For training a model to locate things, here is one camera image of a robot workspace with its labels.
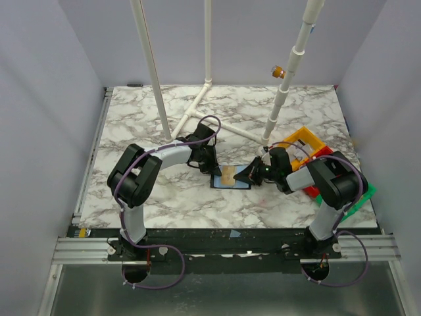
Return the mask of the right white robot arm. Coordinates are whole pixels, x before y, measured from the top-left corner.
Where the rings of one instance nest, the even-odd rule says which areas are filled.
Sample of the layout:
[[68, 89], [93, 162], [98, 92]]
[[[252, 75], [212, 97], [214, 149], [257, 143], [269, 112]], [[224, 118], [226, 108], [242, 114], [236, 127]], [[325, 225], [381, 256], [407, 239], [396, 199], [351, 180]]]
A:
[[269, 165], [261, 157], [255, 157], [234, 179], [257, 186], [269, 180], [284, 194], [316, 187], [322, 203], [313, 222], [306, 228], [302, 244], [307, 256], [319, 257], [326, 251], [325, 241], [334, 237], [345, 213], [368, 190], [368, 181], [339, 151], [319, 156], [296, 171], [292, 169], [285, 148], [274, 147], [268, 154]]

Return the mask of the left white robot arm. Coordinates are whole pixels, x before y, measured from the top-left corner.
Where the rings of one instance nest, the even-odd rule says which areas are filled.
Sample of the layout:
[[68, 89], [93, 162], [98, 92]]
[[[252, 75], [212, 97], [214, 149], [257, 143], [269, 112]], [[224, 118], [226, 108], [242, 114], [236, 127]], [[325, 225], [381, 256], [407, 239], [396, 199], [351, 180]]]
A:
[[120, 206], [120, 234], [126, 240], [123, 252], [130, 259], [138, 260], [145, 255], [143, 204], [151, 195], [160, 171], [195, 163], [203, 174], [222, 174], [216, 158], [217, 134], [200, 122], [193, 133], [169, 144], [150, 149], [131, 144], [125, 149], [109, 174], [107, 186]]

